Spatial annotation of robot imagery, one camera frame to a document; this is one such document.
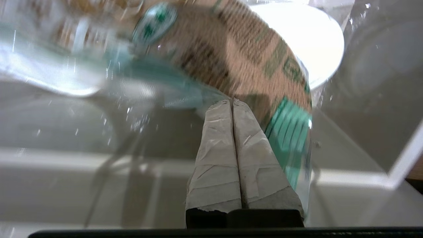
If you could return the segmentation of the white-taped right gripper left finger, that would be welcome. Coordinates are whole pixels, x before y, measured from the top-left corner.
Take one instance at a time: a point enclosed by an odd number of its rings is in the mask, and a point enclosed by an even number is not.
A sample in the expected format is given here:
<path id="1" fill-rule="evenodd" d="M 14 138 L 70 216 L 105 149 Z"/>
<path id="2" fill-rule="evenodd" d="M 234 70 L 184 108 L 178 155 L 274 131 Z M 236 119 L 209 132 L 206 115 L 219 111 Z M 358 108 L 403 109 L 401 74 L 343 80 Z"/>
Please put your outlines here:
<path id="1" fill-rule="evenodd" d="M 242 208 L 233 129 L 230 100 L 219 101 L 206 111 L 194 171 L 187 184 L 186 211 L 229 213 Z"/>

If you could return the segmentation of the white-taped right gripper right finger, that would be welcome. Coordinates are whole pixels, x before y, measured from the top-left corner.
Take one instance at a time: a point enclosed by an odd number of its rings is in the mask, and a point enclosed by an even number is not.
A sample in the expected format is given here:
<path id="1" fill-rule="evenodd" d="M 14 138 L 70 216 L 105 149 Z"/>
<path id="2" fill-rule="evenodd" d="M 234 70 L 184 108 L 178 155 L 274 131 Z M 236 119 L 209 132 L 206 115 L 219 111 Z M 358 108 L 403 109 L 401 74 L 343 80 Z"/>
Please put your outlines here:
<path id="1" fill-rule="evenodd" d="M 232 110 L 243 208 L 296 210 L 304 220 L 302 202 L 252 110 L 238 99 L 234 99 Z"/>

